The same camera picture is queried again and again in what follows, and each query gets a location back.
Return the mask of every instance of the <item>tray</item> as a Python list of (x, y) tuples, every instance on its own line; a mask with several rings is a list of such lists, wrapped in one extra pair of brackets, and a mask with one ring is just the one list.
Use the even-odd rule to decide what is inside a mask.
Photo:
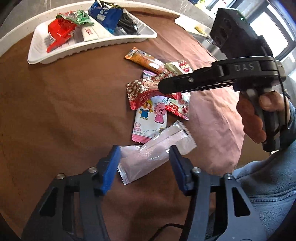
[[(76, 27), (73, 37), (62, 46), (56, 48), (50, 53), (46, 52), (46, 49), (49, 45), (49, 34), (47, 31), (48, 25), (54, 20), (48, 20), (39, 24), (33, 34), (29, 54), (28, 54), (28, 63), (29, 64), (49, 64), (56, 61), (59, 58), (64, 58), (65, 56), (72, 55), (74, 53), (79, 53), (81, 51), (86, 51), (88, 49), (99, 48), (102, 46), (122, 44), (129, 42), (142, 42), (148, 38), (156, 38), (157, 33), (146, 25), (144, 22), (130, 14), (130, 17), (134, 19), (137, 24), (139, 35), (129, 35), (124, 30), (117, 30), (114, 32), (113, 36), (105, 37), (102, 39), (96, 39), (91, 41), (84, 41), (81, 28)], [(94, 25), (92, 28), (96, 31), (97, 29), (102, 28), (101, 24), (98, 23), (95, 19), (90, 17)]]

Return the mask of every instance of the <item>green wrapper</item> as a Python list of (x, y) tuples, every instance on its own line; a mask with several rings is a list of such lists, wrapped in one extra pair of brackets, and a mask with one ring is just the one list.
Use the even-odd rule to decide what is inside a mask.
[(69, 20), (77, 25), (83, 25), (85, 23), (93, 24), (88, 14), (82, 10), (78, 10), (76, 12), (61, 12), (57, 14), (57, 18), (63, 18)]

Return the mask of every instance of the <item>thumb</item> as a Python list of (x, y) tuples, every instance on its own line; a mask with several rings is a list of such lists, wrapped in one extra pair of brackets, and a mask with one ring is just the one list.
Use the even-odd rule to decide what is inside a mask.
[(259, 97), (259, 104), (266, 111), (283, 111), (285, 109), (284, 98), (277, 91), (265, 93)]

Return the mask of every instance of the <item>human hand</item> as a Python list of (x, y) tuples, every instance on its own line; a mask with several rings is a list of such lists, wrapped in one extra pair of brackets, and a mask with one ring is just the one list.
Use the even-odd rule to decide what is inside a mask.
[[(290, 107), (287, 97), (287, 122), (290, 120)], [(285, 105), (283, 96), (277, 91), (265, 93), (259, 97), (259, 104), (263, 110), (266, 111), (279, 111), (281, 118), (285, 118)], [(255, 115), (255, 109), (251, 102), (239, 94), (239, 102), (237, 103), (237, 111), (242, 117), (242, 124), (244, 132), (257, 144), (266, 140), (266, 133), (263, 128), (263, 121), (259, 116)]]

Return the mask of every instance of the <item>brown tablecloth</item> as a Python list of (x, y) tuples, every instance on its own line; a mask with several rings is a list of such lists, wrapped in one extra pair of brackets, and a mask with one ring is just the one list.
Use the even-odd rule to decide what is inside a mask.
[[(56, 174), (79, 174), (113, 144), (134, 144), (135, 111), (125, 84), (139, 79), (143, 68), (124, 59), (133, 46), (163, 62), (185, 59), (193, 69), (214, 61), (174, 23), (176, 15), (130, 12), (158, 37), (31, 66), (30, 34), (0, 58), (0, 212), (18, 235)], [(188, 155), (194, 165), (216, 174), (234, 169), (244, 136), (237, 100), (231, 88), (193, 93), (186, 125), (198, 144)], [(169, 115), (168, 126), (176, 120)], [(111, 240), (144, 241), (166, 223), (183, 224), (189, 199), (178, 190), (169, 163), (126, 186), (116, 175), (102, 207)], [(179, 235), (180, 230), (169, 228), (159, 240)]]

